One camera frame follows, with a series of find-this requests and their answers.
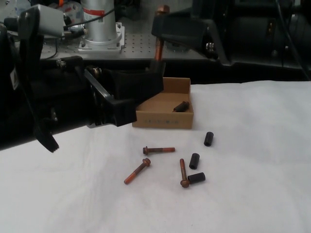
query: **screw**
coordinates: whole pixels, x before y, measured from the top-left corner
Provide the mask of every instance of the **screw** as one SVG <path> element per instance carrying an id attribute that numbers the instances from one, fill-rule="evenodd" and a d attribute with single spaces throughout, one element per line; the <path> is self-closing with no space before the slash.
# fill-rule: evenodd
<path id="1" fill-rule="evenodd" d="M 168 147 L 168 148 L 148 148 L 148 147 L 144 147 L 142 149 L 142 152 L 145 155 L 148 155 L 148 153 L 154 153 L 154 152 L 174 152 L 175 151 L 175 147 Z"/>
<path id="2" fill-rule="evenodd" d="M 179 162 L 180 162 L 181 177 L 182 177 L 182 181 L 180 182 L 180 185 L 183 186 L 183 188 L 188 188 L 190 182 L 188 181 L 187 175 L 186 175 L 185 160 L 180 159 Z"/>
<path id="3" fill-rule="evenodd" d="M 150 159 L 143 159 L 142 164 L 138 168 L 136 168 L 136 170 L 131 175 L 129 175 L 129 177 L 124 180 L 124 183 L 129 184 L 146 166 L 150 166 L 150 163 Z"/>

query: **silver cylinder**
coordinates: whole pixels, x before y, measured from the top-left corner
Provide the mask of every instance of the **silver cylinder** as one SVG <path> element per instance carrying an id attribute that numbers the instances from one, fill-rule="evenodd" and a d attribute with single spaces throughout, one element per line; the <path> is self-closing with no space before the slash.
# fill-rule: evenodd
<path id="1" fill-rule="evenodd" d="M 84 20 L 98 17 L 114 8 L 114 0 L 81 0 Z M 100 20 L 85 25 L 87 29 L 86 42 L 91 45 L 109 45 L 117 43 L 120 35 L 116 30 L 115 13 L 112 12 Z"/>

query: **black rubber cylinder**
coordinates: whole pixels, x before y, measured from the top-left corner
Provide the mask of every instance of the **black rubber cylinder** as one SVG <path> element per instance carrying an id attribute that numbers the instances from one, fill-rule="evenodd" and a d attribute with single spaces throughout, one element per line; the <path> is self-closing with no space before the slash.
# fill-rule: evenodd
<path id="1" fill-rule="evenodd" d="M 214 134 L 212 132 L 208 132 L 205 136 L 204 145 L 210 147 L 212 145 L 214 138 Z"/>
<path id="2" fill-rule="evenodd" d="M 205 181 L 205 175 L 203 172 L 197 173 L 197 174 L 188 176 L 188 180 L 190 184 L 202 182 L 202 181 Z"/>
<path id="3" fill-rule="evenodd" d="M 191 156 L 189 167 L 193 170 L 196 170 L 198 168 L 199 160 L 200 160 L 200 155 L 197 153 L 193 153 Z"/>
<path id="4" fill-rule="evenodd" d="M 185 112 L 189 109 L 189 105 L 190 105 L 189 102 L 183 101 L 180 105 L 174 108 L 174 111 L 177 113 Z"/>

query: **table surface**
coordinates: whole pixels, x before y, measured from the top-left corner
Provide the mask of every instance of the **table surface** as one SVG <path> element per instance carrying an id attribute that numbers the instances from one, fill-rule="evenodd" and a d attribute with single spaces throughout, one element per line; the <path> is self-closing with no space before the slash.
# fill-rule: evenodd
<path id="1" fill-rule="evenodd" d="M 82 127 L 0 152 L 0 232 L 309 233 L 311 84 L 192 85 L 192 130 Z M 206 132 L 215 134 L 205 147 Z M 176 147 L 123 180 L 144 146 Z M 179 159 L 207 180 L 184 189 Z"/>

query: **bolt head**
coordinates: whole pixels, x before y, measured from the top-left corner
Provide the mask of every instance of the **bolt head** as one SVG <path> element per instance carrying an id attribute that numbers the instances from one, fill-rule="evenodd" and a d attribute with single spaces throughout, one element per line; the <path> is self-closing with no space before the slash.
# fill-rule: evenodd
<path id="1" fill-rule="evenodd" d="M 143 159 L 142 161 L 146 166 L 150 166 L 151 163 L 150 159 Z"/>
<path id="2" fill-rule="evenodd" d="M 168 5 L 163 5 L 163 6 L 159 6 L 156 14 L 160 15 L 160 14 L 167 14 L 170 12 L 170 7 Z"/>
<path id="3" fill-rule="evenodd" d="M 183 180 L 180 182 L 180 185 L 183 186 L 183 188 L 188 188 L 190 184 L 190 181 L 188 180 Z"/>
<path id="4" fill-rule="evenodd" d="M 145 155 L 147 155 L 147 154 L 148 154 L 148 147 L 144 147 L 144 148 L 142 149 L 142 153 L 145 154 Z"/>

